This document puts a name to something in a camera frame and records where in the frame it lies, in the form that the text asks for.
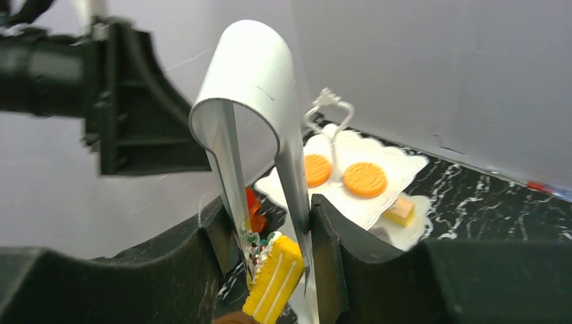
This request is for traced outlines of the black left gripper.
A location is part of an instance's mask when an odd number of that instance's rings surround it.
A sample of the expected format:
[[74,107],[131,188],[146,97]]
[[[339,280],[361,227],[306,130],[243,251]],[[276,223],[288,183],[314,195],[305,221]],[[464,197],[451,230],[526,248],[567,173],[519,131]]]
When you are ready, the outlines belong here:
[[150,33],[124,18],[96,21],[89,38],[41,28],[1,37],[1,110],[84,119],[106,176],[211,170]]

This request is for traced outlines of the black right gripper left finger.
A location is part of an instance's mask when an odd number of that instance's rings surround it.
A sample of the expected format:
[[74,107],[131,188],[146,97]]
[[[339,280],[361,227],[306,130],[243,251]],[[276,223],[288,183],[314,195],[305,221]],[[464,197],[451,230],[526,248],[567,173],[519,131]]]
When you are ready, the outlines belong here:
[[2,323],[210,323],[230,270],[221,199],[112,258],[1,249]]

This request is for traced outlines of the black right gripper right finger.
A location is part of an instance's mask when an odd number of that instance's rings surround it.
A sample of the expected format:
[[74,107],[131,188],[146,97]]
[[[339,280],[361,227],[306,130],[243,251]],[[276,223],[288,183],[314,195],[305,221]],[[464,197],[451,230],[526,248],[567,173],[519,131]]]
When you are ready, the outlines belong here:
[[571,245],[430,240],[403,252],[323,195],[310,213],[321,323],[570,323]]

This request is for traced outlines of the yellow decorated cake slice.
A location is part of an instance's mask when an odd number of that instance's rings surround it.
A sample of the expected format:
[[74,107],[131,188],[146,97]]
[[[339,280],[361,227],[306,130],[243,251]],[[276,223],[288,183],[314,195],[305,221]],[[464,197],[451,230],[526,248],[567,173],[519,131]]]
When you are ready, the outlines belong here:
[[252,289],[242,311],[258,323],[276,323],[305,272],[300,248],[289,236],[272,232],[254,260]]

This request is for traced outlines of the metal serving tongs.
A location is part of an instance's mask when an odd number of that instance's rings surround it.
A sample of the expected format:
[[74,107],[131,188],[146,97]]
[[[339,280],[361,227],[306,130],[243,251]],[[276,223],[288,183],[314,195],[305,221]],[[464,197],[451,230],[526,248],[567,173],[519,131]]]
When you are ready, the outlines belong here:
[[240,247],[249,226],[246,186],[274,161],[289,232],[312,267],[309,196],[293,58],[285,40],[254,20],[222,33],[189,116],[192,135],[218,176],[220,196]]

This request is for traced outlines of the round sandwich biscuit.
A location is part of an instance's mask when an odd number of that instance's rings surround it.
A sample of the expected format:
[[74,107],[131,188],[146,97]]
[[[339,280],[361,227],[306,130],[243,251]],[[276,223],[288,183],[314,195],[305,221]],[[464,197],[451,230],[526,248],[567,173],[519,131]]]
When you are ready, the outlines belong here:
[[348,191],[362,198],[381,195],[387,189],[389,182],[385,171],[371,162],[350,165],[344,171],[342,179]]
[[333,172],[331,162],[324,155],[306,155],[304,157],[304,163],[309,188],[322,185],[330,178]]

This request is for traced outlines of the white three-tier cake stand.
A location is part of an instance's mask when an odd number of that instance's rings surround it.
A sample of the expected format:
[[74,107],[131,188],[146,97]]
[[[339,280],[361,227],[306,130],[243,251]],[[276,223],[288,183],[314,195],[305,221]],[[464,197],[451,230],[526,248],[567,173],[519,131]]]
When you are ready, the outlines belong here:
[[[310,213],[314,309],[319,323],[412,323],[410,302],[436,295],[424,248],[405,252],[370,230],[399,201],[428,164],[395,146],[349,131],[346,124],[315,126],[305,149],[306,176],[314,196]],[[421,290],[420,297],[415,295]]]

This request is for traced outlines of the yellow layered cake piece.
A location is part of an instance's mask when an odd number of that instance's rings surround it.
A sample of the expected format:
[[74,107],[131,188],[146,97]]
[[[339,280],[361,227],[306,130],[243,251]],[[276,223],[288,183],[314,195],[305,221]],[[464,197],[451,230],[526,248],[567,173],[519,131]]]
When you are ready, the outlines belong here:
[[407,227],[412,222],[415,214],[416,208],[413,202],[405,198],[398,198],[382,216],[401,227]]

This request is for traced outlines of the chocolate swirl roll cake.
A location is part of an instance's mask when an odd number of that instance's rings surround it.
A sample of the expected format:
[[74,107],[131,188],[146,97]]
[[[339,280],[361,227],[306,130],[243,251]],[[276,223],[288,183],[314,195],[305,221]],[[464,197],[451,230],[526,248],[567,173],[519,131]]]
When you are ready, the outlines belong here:
[[391,237],[389,236],[388,232],[383,227],[373,227],[368,230],[370,234],[382,240],[383,242],[393,245]]

